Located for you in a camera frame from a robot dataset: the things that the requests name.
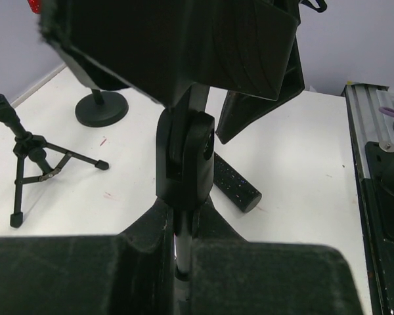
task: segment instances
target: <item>tripod leg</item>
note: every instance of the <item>tripod leg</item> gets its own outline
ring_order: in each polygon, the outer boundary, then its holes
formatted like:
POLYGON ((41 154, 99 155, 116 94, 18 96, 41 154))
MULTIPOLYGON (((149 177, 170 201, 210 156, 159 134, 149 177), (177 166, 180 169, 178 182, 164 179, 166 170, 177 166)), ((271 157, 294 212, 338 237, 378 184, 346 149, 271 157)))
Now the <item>tripod leg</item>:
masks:
POLYGON ((72 157, 71 153, 64 154, 63 158, 61 159, 61 161, 57 164, 57 166, 55 168, 62 169, 67 164, 67 162, 70 160, 71 157, 72 157))
POLYGON ((18 157, 18 165, 16 168, 16 180, 14 182, 16 186, 16 189, 14 191, 14 208, 13 208, 13 214, 11 214, 11 227, 13 228, 19 228, 24 221, 24 214, 23 212, 21 212, 24 164, 25 164, 25 159, 23 157, 18 157))
POLYGON ((54 151, 60 152, 61 154, 70 153, 72 155, 71 156, 72 158, 79 159, 79 160, 81 160, 83 162, 93 164, 97 169, 102 169, 103 171, 105 171, 105 170, 110 168, 110 165, 107 162, 105 162, 105 161, 102 161, 102 160, 97 161, 95 159, 91 159, 91 158, 89 158, 87 156, 83 156, 81 154, 78 154, 78 153, 75 153, 73 151, 67 150, 67 149, 62 148, 60 146, 56 146, 55 144, 47 143, 47 148, 50 149, 50 150, 54 150, 54 151))

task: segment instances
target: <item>red light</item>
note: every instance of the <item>red light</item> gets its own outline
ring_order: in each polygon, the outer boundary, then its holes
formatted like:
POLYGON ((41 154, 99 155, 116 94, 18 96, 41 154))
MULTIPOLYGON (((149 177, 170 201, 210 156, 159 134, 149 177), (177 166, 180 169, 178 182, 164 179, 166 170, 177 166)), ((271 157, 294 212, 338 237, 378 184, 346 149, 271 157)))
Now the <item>red light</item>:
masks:
POLYGON ((28 0, 28 3, 33 13, 41 13, 41 0, 28 0))

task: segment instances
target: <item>black stand base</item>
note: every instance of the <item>black stand base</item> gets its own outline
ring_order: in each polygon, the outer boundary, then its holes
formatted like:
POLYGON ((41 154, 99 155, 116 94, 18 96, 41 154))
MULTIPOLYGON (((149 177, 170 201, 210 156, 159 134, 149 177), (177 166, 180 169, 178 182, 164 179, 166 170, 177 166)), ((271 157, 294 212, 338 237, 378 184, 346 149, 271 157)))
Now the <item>black stand base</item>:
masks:
POLYGON ((97 169, 103 171, 110 168, 110 165, 105 161, 97 161, 89 157, 77 154, 73 151, 69 151, 65 148, 61 148, 54 144, 48 143, 43 136, 34 136, 28 133, 28 136, 24 140, 16 139, 16 146, 13 149, 14 154, 18 157, 18 163, 16 168, 16 180, 15 180, 15 195, 14 195, 14 210, 11 215, 11 227, 19 228, 24 220, 24 214, 21 211, 22 208, 22 187, 25 184, 31 184, 35 182, 43 182, 49 180, 59 174, 62 168, 67 164, 71 158, 79 159, 86 163, 93 164, 97 169), (55 168, 52 168, 47 160, 47 153, 44 148, 64 154, 61 161, 55 168), (29 158, 31 161, 36 163, 42 170, 43 174, 36 177, 24 177, 24 166, 25 159, 29 158))
POLYGON ((92 90, 76 106, 76 118, 84 126, 105 127, 121 120, 129 105, 119 93, 92 90))

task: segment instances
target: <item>black panel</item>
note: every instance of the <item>black panel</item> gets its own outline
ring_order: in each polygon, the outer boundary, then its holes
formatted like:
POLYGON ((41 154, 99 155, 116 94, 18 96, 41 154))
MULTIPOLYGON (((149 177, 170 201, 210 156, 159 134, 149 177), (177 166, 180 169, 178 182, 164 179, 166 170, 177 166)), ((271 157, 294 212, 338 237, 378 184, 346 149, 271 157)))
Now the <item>black panel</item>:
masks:
POLYGON ((362 314, 348 264, 323 246, 194 241, 193 315, 362 314))
POLYGON ((226 144, 255 120, 299 95, 305 88, 301 60, 295 40, 277 100, 265 100, 229 91, 222 108, 216 135, 226 144))

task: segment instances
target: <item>light purple wall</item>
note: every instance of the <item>light purple wall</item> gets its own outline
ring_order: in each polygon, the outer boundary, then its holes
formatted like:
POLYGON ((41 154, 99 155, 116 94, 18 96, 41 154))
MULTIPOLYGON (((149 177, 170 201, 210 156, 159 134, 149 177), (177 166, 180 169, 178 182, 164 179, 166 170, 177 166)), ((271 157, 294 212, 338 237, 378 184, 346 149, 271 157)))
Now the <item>light purple wall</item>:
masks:
POLYGON ((340 95, 346 81, 394 88, 394 0, 326 0, 301 6, 297 31, 305 85, 340 95))
POLYGON ((62 64, 40 41, 37 19, 26 0, 0 0, 0 93, 11 102, 62 64))

